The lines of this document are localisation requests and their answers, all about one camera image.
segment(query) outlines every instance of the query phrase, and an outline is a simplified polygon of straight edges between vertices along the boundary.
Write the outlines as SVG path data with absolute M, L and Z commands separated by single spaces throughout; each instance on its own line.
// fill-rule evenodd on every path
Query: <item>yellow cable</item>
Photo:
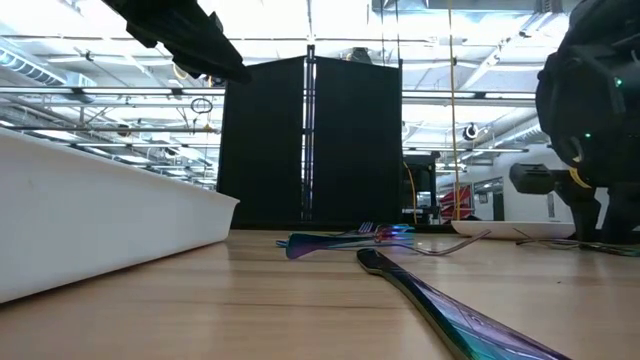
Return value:
M 413 222 L 414 224 L 418 225 L 418 207 L 416 205 L 416 197 L 418 197 L 418 194 L 416 194 L 416 186 L 413 183 L 413 175 L 411 175 L 411 170 L 409 170 L 409 166 L 407 166 L 406 162 L 402 162 L 404 164 L 404 167 L 407 168 L 407 172 L 409 173 L 409 181 L 411 181 L 411 191 L 413 192 Z
M 173 74 L 180 80 L 185 80 L 188 76 L 186 72 L 185 72 L 185 75 L 180 75 L 180 72 L 178 71 L 178 66 L 176 64 L 173 64 Z
M 453 134 L 453 159 L 456 173 L 454 187 L 455 215 L 452 220 L 460 220 L 460 173 L 458 171 L 458 147 L 456 141 L 456 90 L 455 90 L 455 58 L 453 56 L 453 0 L 449 0 L 449 59 L 451 61 L 451 131 Z

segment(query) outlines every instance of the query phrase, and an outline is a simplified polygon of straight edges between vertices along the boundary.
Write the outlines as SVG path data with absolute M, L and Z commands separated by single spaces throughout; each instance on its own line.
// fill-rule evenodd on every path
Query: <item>table surface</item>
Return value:
M 289 261 L 274 246 L 284 238 L 235 231 L 225 243 L 0 306 L 0 359 L 450 359 L 355 252 Z M 441 258 L 388 256 L 571 358 L 637 359 L 637 259 L 501 241 Z

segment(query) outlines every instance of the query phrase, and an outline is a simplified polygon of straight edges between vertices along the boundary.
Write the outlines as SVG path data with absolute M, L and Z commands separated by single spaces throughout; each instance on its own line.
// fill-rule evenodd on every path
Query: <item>white plate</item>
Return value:
M 576 232 L 571 223 L 517 222 L 517 221 L 453 221 L 458 234 L 474 236 L 490 230 L 488 239 L 524 240 L 526 234 L 533 239 L 566 239 Z

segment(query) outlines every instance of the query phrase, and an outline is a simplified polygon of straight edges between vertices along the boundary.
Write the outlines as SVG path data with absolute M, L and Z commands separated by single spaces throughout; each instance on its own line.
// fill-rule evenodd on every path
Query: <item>ceiling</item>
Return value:
M 398 58 L 402 58 L 405 91 L 451 90 L 448 1 L 198 2 L 205 12 L 216 11 L 225 35 L 244 57 L 246 65 L 304 55 L 310 43 L 316 45 L 319 56 L 343 59 L 353 47 L 366 47 L 373 62 L 379 65 L 398 66 Z M 565 0 L 562 10 L 569 11 L 577 2 Z M 568 29 L 567 13 L 535 12 L 536 9 L 547 9 L 545 4 L 551 3 L 558 2 L 456 1 L 451 31 L 457 62 L 453 88 L 471 92 L 533 93 L 538 71 L 546 57 L 557 49 Z M 182 79 L 183 73 L 174 69 L 171 56 L 162 45 L 155 49 L 144 48 L 125 31 L 125 25 L 122 18 L 99 0 L 21 0 L 12 2 L 11 7 L 3 8 L 0 13 L 0 36 L 25 56 L 61 76 L 69 72 L 82 74 L 100 87 L 208 86 L 204 80 Z M 87 60 L 87 54 L 93 61 Z M 2 67 L 0 85 L 42 86 Z M 532 103 L 532 94 L 526 95 Z M 192 100 L 189 97 L 175 101 L 182 104 L 176 104 L 182 110 L 153 106 L 155 100 L 160 100 L 155 101 L 158 104 L 163 98 L 154 100 L 149 96 L 101 96 L 96 101 L 103 106 L 93 107 L 59 97 L 21 98 L 37 106 L 47 106 L 74 121 L 79 118 L 80 111 L 84 116 L 95 116 L 92 126 L 137 123 L 149 127 L 184 127 L 185 122 L 196 117 L 189 108 Z M 214 96 L 209 100 L 213 110 L 200 116 L 197 126 L 209 124 L 216 128 L 222 120 L 224 97 Z M 127 105 L 135 101 L 147 102 L 149 106 Z M 107 106 L 112 103 L 118 106 Z M 482 141 L 479 139 L 471 144 L 464 144 L 458 136 L 459 142 L 467 147 L 482 146 L 491 141 L 496 143 L 500 137 L 513 135 L 519 126 L 535 119 L 532 105 L 523 108 L 496 107 L 490 102 L 485 106 L 478 105 L 456 107 L 458 127 L 474 123 L 482 131 Z M 450 145 L 453 141 L 451 115 L 449 106 L 406 101 L 403 106 L 405 146 Z M 518 131 L 523 133 L 523 129 L 518 128 Z M 102 140 L 126 141 L 117 135 Z M 220 137 L 184 133 L 167 137 L 166 141 L 215 145 L 219 144 Z M 206 157 L 214 164 L 217 161 L 215 151 Z M 465 161 L 482 157 L 474 156 Z

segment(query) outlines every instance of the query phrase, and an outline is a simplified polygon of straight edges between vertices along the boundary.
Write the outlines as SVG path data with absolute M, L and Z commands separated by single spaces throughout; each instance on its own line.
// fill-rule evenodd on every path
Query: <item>black partition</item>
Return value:
M 400 219 L 400 84 L 397 68 L 316 58 L 314 222 Z
M 217 190 L 240 200 L 234 223 L 301 219 L 304 57 L 249 66 L 226 90 Z

